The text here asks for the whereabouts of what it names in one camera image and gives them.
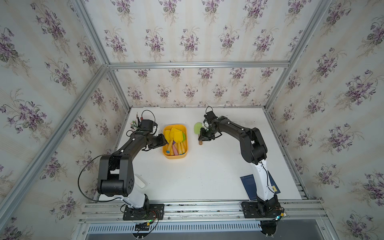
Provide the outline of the yellow plastic storage box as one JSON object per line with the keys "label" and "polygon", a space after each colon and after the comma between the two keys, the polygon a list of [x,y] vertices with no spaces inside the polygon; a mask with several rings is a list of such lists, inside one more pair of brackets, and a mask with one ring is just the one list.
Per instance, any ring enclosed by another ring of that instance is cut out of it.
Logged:
{"label": "yellow plastic storage box", "polygon": [[187,156],[188,140],[185,125],[168,125],[163,134],[167,144],[163,146],[163,155],[167,159],[176,160]]}

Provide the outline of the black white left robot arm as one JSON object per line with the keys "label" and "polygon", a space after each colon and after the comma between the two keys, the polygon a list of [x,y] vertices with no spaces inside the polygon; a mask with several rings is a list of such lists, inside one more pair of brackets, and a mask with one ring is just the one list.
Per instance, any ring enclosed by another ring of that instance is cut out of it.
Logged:
{"label": "black white left robot arm", "polygon": [[140,151],[163,147],[167,143],[163,134],[156,136],[146,131],[131,133],[129,140],[121,148],[101,157],[98,193],[107,197],[117,197],[133,209],[143,209],[148,197],[135,187],[133,160]]}

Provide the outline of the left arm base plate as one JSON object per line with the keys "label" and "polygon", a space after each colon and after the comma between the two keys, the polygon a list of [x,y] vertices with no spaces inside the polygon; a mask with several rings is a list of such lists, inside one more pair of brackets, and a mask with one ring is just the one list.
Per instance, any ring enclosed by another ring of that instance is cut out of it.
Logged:
{"label": "left arm base plate", "polygon": [[144,206],[141,209],[133,209],[125,206],[123,211],[124,221],[136,221],[136,220],[162,220],[164,218],[165,205],[164,204],[150,204]]}

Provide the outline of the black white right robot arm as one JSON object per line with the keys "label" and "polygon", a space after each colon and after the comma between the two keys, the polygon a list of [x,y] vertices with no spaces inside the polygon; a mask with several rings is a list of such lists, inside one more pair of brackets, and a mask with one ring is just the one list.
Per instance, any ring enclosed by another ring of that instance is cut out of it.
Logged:
{"label": "black white right robot arm", "polygon": [[263,136],[258,128],[246,128],[227,117],[217,117],[213,111],[204,115],[203,127],[200,129],[199,141],[213,141],[226,133],[240,143],[243,159],[251,165],[256,184],[257,210],[266,216],[280,208],[277,194],[273,191],[271,178],[267,169],[267,152]]}

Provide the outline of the light green shovel wooden handle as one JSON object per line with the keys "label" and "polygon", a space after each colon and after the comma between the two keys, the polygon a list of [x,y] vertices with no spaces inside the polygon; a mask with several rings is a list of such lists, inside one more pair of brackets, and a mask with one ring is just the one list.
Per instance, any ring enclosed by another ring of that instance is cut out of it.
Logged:
{"label": "light green shovel wooden handle", "polygon": [[203,141],[200,140],[200,135],[201,135],[201,128],[203,128],[203,123],[201,122],[197,122],[195,125],[194,125],[194,133],[195,135],[198,136],[198,141],[199,141],[199,145],[202,145],[203,144]]}

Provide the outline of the dark green shovel yellow handle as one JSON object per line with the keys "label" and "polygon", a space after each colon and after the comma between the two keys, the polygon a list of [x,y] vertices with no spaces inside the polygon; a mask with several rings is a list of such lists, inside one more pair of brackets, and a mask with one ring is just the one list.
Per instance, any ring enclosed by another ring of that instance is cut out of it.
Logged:
{"label": "dark green shovel yellow handle", "polygon": [[185,154],[187,152],[187,147],[186,147],[186,135],[184,132],[182,132],[183,134],[183,140],[181,142],[181,147],[182,147],[182,154]]}

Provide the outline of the purple shovel pink handle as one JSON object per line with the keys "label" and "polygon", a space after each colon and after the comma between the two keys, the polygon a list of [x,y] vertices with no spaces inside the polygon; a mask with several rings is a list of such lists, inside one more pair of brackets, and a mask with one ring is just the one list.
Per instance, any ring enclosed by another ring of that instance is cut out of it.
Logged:
{"label": "purple shovel pink handle", "polygon": [[173,153],[174,153],[174,155],[175,155],[175,156],[178,156],[178,155],[179,155],[179,151],[178,151],[177,144],[174,143],[173,146],[172,146],[172,148],[173,148]]}

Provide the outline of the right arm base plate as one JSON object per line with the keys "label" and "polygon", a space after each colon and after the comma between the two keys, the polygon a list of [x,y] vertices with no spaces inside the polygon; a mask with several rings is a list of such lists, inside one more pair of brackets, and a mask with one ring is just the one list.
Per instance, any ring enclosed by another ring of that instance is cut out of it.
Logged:
{"label": "right arm base plate", "polygon": [[274,219],[284,216],[284,209],[279,202],[242,202],[241,207],[246,219]]}

